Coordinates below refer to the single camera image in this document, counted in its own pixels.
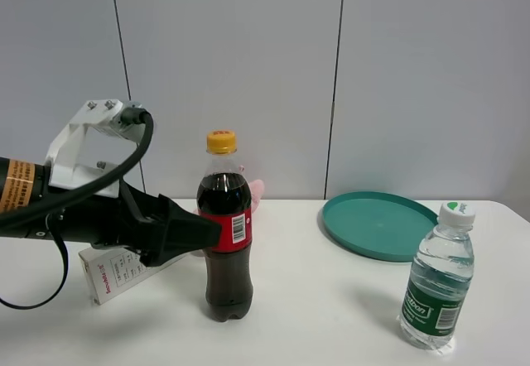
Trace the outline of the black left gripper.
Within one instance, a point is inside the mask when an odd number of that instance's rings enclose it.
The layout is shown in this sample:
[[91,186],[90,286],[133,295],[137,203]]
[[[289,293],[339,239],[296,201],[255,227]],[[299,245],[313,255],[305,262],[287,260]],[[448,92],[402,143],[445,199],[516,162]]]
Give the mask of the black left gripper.
[[164,195],[119,182],[118,197],[92,195],[36,221],[36,238],[58,234],[96,249],[126,248],[145,267],[160,267],[189,252],[219,244],[221,225],[182,209]]

